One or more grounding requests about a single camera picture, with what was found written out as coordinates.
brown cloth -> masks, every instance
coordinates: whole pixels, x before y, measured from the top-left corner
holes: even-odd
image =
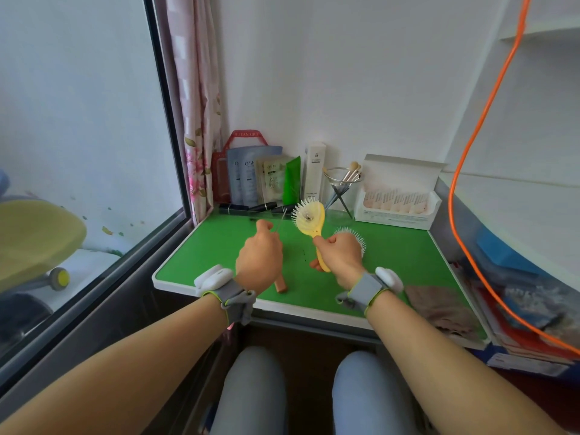
[[[436,285],[407,285],[405,293],[412,307],[432,326],[446,334],[478,340],[476,330],[479,322],[453,289]]]

white bottle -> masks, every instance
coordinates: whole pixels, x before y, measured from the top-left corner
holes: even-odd
[[[324,153],[326,145],[311,145],[306,150],[306,168],[304,171],[304,192],[302,198],[320,199],[320,185],[323,181]]]

orange cable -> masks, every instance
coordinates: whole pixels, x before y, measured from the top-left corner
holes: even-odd
[[[469,149],[471,149],[471,146],[473,145],[475,138],[477,138],[479,131],[482,129],[482,125],[485,122],[487,114],[489,113],[489,109],[491,108],[491,104],[493,104],[493,102],[495,100],[495,96],[498,93],[499,87],[501,86],[502,81],[504,80],[504,76],[505,76],[506,71],[508,70],[508,68],[511,64],[511,60],[513,59],[518,47],[520,46],[521,38],[524,35],[524,31],[526,30],[526,17],[528,15],[530,1],[531,0],[524,0],[522,3],[520,17],[519,17],[518,25],[517,25],[516,40],[514,41],[513,47],[511,48],[511,51],[504,62],[504,66],[502,67],[501,71],[499,72],[498,79],[495,82],[495,86],[494,86],[493,90],[491,90],[491,93],[489,94],[489,98],[487,100],[487,103],[485,104],[485,108],[483,108],[482,115],[480,116],[479,121],[477,122],[477,125],[475,126],[475,130],[473,131],[473,134],[472,134],[471,138],[469,139],[469,142],[467,143],[467,145],[465,146],[465,149],[463,150],[463,153],[461,154],[461,159],[460,159],[459,163],[457,164],[457,168],[455,169],[455,173],[453,174],[453,181],[451,182],[451,187],[449,188],[449,200],[448,200],[449,223],[451,225],[451,231],[453,232],[453,236],[455,237],[455,239],[459,243],[459,246],[463,250],[463,253],[465,253],[465,255],[467,256],[469,263],[472,265],[475,273],[482,280],[483,285],[485,286],[485,288],[487,288],[487,291],[489,292],[489,294],[491,296],[494,297],[494,299],[497,301],[497,303],[500,304],[510,316],[512,316],[516,321],[518,321],[519,323],[521,323],[525,327],[529,328],[530,330],[532,330],[536,334],[542,336],[544,339],[549,340],[550,342],[553,342],[557,345],[560,345],[563,348],[566,348],[567,350],[570,350],[570,351],[572,351],[580,356],[579,349],[577,349],[577,348],[575,348],[575,347],[573,347],[565,342],[562,342],[560,339],[557,339],[556,337],[550,336],[549,334],[545,333],[544,331],[529,324],[528,322],[523,320],[521,317],[519,317],[516,313],[514,313],[505,304],[505,302],[498,296],[498,294],[494,291],[494,289],[491,288],[491,285],[489,285],[489,282],[487,282],[486,278],[483,276],[482,272],[477,267],[477,264],[475,263],[473,256],[471,256],[467,247],[465,246],[465,244],[461,240],[459,234],[457,233],[457,230],[455,229],[455,220],[453,219],[453,195],[455,194],[455,186],[457,185],[457,179],[459,178],[459,173],[461,172],[461,168],[463,167],[465,159],[468,156]]]

window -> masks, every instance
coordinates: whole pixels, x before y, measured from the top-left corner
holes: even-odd
[[[183,199],[142,0],[0,0],[0,36],[1,357]]]

leg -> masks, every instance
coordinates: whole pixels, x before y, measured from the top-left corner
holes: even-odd
[[[211,435],[282,435],[285,416],[278,361],[265,348],[246,348],[227,373]]]
[[[395,374],[365,351],[349,354],[338,367],[332,411],[337,435],[417,432]]]

